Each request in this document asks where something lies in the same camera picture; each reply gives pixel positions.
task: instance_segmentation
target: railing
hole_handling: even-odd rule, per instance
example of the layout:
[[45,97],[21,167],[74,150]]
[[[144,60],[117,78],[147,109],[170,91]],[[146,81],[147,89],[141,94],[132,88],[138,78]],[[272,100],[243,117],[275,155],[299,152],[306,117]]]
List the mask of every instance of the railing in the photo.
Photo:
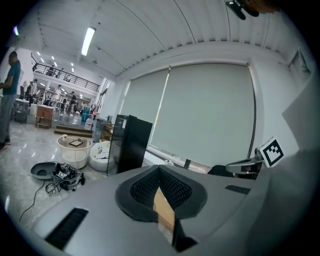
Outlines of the railing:
[[39,74],[44,74],[44,75],[54,77],[54,78],[58,78],[63,81],[66,81],[66,82],[73,83],[77,86],[93,90],[95,92],[97,92],[99,89],[99,85],[94,82],[90,82],[90,81],[85,80],[79,76],[75,76],[73,74],[61,71],[60,69],[46,66],[46,65],[42,65],[37,62],[35,62],[35,64],[33,65],[32,70],[33,70],[33,72],[36,72]]

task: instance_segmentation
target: black cabinet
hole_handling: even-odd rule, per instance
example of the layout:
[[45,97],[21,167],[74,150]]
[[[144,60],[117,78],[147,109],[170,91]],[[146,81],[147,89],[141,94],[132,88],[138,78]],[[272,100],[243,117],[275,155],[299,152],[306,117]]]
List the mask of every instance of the black cabinet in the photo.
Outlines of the black cabinet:
[[132,115],[116,116],[106,172],[108,176],[142,166],[152,125]]

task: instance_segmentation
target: man in teal shirt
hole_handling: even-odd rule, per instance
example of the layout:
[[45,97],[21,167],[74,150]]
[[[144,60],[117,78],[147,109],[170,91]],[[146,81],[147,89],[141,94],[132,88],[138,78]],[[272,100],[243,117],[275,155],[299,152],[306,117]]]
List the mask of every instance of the man in teal shirt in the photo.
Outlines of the man in teal shirt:
[[9,65],[11,66],[6,80],[0,84],[0,89],[3,89],[3,98],[0,108],[0,153],[10,145],[9,125],[11,111],[16,100],[18,81],[20,77],[20,61],[15,51],[9,55]]

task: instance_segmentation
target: ceiling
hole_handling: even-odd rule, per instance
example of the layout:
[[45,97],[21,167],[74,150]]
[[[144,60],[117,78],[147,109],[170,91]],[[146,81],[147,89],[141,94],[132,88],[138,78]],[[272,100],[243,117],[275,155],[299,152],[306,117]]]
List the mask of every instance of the ceiling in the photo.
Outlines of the ceiling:
[[[60,56],[111,80],[152,56],[201,42],[251,44],[290,57],[296,42],[280,12],[246,17],[237,18],[225,0],[43,0],[10,44]],[[83,56],[89,26],[96,33]]]

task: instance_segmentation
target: black slot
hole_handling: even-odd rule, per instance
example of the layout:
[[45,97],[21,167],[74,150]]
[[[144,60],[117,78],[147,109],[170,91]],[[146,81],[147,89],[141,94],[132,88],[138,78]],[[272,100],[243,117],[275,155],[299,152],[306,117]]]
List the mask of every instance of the black slot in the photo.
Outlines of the black slot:
[[88,211],[74,208],[45,239],[49,244],[62,250],[76,232]]
[[235,186],[235,185],[228,185],[225,187],[226,190],[231,190],[234,192],[238,192],[241,194],[245,194],[248,195],[250,192],[250,188],[246,188],[246,187],[241,187],[241,186]]

